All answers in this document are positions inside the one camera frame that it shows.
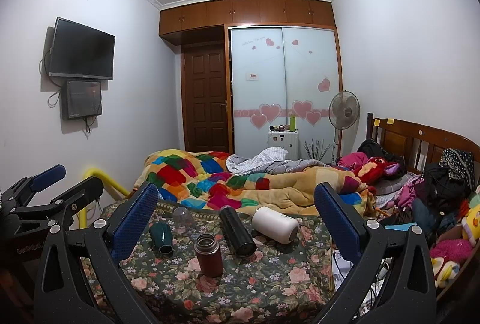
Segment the standing electric fan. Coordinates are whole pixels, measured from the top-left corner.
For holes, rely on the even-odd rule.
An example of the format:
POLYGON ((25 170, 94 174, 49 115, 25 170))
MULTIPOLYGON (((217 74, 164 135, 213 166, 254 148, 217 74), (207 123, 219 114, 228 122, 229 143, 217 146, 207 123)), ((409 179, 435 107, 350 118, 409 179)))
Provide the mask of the standing electric fan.
POLYGON ((343 131, 352 127, 360 116, 360 101, 351 91, 339 91, 329 104, 329 122, 334 128, 332 161, 341 154, 343 131))

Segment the small wall monitor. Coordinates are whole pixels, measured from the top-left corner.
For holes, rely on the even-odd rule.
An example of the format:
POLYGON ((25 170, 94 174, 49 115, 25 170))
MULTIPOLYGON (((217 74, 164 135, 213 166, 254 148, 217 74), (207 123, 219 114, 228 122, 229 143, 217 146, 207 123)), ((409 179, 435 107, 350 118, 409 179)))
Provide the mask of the small wall monitor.
POLYGON ((60 91, 64 121, 96 117, 103 113, 101 83, 68 79, 60 91))

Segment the yellow curved pipe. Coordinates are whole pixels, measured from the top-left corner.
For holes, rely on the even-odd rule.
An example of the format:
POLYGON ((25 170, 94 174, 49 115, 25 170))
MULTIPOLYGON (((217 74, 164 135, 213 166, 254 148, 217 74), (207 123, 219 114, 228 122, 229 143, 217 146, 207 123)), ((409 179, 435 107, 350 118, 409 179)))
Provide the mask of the yellow curved pipe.
POLYGON ((88 226, 88 213, 90 209, 90 204, 94 203, 93 209, 99 207, 99 199, 104 191, 106 191, 113 199, 125 199, 131 196, 131 192, 129 190, 120 185, 120 183, 114 180, 113 177, 111 177, 101 169, 86 169, 82 179, 88 180, 90 177, 95 177, 97 180, 101 181, 103 188, 99 190, 98 187, 95 187, 93 194, 91 194, 86 200, 86 205, 76 214, 78 226, 80 229, 84 229, 88 226))

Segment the pile of dark clothes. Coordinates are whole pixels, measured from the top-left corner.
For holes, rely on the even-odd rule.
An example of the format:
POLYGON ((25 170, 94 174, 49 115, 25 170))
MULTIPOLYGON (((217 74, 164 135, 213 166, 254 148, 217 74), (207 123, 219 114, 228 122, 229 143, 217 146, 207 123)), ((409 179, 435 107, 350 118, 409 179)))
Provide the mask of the pile of dark clothes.
POLYGON ((440 161, 423 172, 426 206, 434 213, 456 213, 474 191, 473 153, 455 148, 442 151, 440 161))

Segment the white thermos bottle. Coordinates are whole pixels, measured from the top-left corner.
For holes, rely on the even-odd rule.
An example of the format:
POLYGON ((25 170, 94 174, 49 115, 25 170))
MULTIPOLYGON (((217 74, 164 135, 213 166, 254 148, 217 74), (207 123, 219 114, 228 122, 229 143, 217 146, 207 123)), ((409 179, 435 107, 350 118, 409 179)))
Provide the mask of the white thermos bottle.
POLYGON ((268 207, 258 208, 251 219, 252 227, 280 244, 290 244, 296 237, 299 223, 292 217, 268 207))

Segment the wooden bed headboard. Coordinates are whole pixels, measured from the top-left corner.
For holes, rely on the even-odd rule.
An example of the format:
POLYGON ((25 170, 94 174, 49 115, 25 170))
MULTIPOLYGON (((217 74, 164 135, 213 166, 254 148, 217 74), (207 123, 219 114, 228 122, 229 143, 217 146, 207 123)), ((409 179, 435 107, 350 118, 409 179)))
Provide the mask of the wooden bed headboard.
POLYGON ((367 114, 366 138, 377 141, 386 151, 404 158, 407 170, 419 174, 425 165, 440 161, 444 149, 472 153, 479 166, 479 145, 464 136, 394 118, 367 114))

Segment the black wall television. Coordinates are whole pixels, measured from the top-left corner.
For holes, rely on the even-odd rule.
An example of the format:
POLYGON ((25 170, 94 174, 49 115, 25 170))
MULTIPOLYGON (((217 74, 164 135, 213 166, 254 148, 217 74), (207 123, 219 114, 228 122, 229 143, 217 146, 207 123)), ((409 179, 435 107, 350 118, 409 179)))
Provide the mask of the black wall television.
POLYGON ((50 77, 113 79, 116 37, 58 17, 46 72, 50 77))

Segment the wooden overhead cabinets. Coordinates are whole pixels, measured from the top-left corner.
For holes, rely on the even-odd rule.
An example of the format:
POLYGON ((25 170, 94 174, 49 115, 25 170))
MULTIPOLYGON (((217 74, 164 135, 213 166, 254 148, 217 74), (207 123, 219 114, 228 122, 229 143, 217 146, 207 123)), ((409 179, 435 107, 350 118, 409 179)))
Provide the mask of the wooden overhead cabinets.
POLYGON ((335 27, 332 4, 321 0, 211 0, 160 12, 161 36, 209 26, 301 24, 335 27))

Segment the brown wooden door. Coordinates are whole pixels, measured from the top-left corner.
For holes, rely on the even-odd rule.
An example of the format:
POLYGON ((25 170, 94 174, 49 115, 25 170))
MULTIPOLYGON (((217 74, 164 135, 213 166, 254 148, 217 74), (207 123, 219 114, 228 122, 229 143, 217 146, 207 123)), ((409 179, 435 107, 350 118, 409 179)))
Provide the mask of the brown wooden door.
POLYGON ((229 134, 224 46, 186 47, 181 53, 185 149, 226 153, 229 134))

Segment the clear glass cup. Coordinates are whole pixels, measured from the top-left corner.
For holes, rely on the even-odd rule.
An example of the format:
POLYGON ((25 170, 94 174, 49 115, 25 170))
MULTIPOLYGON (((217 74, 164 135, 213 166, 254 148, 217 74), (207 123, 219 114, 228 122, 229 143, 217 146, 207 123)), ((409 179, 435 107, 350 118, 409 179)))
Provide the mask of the clear glass cup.
POLYGON ((195 221, 191 212, 188 210, 188 208, 183 206, 174 209, 172 212, 172 219, 177 229, 181 227, 189 229, 195 226, 195 221))

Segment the small white cabinet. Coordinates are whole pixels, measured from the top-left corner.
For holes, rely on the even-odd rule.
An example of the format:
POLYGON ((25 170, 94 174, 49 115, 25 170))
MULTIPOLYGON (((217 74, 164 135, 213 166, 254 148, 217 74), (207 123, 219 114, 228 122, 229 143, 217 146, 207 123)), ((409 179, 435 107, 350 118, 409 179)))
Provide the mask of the small white cabinet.
POLYGON ((298 160, 299 151, 299 133, 295 131, 275 131, 268 132, 268 147, 282 147, 287 150, 287 160, 298 160))

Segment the floral dark green quilt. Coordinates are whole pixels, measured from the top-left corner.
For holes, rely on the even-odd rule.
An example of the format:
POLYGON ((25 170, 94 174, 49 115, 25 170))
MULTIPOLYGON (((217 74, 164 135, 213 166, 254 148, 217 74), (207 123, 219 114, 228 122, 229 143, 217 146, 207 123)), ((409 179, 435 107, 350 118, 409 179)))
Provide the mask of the floral dark green quilt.
POLYGON ((161 323, 310 323, 334 293, 331 238, 318 216, 297 217, 290 245, 257 232, 256 251, 239 258, 230 252, 219 216, 193 211, 192 226, 173 219, 174 207, 159 202, 150 223, 171 228, 173 253, 163 256, 144 232, 120 262, 127 280, 161 323), (194 251, 198 235, 220 244, 224 270, 206 277, 194 251))

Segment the dark green hexagonal cup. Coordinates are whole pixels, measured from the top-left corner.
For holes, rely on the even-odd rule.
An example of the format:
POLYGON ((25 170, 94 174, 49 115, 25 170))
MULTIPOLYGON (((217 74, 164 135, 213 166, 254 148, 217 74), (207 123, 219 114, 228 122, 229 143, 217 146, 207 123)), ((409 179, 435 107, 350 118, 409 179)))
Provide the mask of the dark green hexagonal cup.
POLYGON ((164 256, 173 254, 173 234, 168 224, 156 222, 150 227, 150 236, 153 246, 164 256))

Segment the red steel thermos cup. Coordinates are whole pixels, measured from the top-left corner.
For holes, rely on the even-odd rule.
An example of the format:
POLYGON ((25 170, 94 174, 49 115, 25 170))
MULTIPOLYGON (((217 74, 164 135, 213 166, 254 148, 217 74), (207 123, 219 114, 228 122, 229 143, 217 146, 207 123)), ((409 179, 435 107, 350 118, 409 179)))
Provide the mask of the red steel thermos cup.
POLYGON ((222 275, 224 266, 221 257, 221 248, 213 235, 201 234, 197 237, 194 250, 201 272, 210 278, 222 275))

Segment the colourful patchwork blanket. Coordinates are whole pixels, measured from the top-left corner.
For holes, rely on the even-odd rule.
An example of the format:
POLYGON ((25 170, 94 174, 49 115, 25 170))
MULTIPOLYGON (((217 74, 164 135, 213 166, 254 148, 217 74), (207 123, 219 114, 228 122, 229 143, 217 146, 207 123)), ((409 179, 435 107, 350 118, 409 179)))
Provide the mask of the colourful patchwork blanket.
POLYGON ((153 183, 163 200, 188 208, 219 210, 228 205, 253 214, 266 206, 283 214, 317 215, 314 191, 329 183, 362 216, 373 216, 373 189, 352 172, 331 166, 312 166, 300 172, 235 175, 227 170, 228 153, 188 153, 166 149, 146 158, 134 190, 153 183))

